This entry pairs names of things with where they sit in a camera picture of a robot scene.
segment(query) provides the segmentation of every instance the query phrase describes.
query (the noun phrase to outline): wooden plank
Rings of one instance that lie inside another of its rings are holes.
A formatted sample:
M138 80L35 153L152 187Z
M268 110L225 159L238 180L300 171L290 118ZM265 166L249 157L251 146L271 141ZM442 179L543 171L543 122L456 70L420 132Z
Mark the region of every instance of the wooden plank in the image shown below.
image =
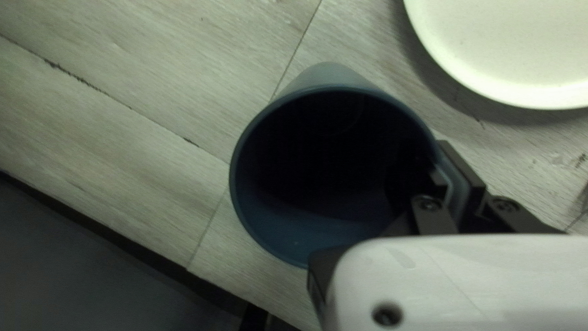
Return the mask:
M186 265L227 165L0 38L0 168Z
M228 161L319 0L7 0L0 34Z
M565 228L588 180L588 110L535 111L482 97L428 55L402 1L324 0L279 89L322 61L351 67L449 140L493 194Z
M188 270L300 330L320 330L306 292L306 270L261 248L241 225L228 193Z

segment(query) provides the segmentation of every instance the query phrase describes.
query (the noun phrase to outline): wood grain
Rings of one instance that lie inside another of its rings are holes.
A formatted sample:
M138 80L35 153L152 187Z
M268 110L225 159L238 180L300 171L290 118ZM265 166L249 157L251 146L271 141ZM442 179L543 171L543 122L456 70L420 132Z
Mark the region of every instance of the wood grain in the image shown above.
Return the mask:
M0 168L186 265L228 166L0 38Z
M431 59L401 0L324 0L280 89L322 61L345 64L406 103L493 194L562 229L577 217L588 180L587 109L527 110L471 92Z
M4 0L0 34L224 161L319 0Z
M320 329L306 292L306 270L261 248L241 225L228 193L188 270L302 331Z

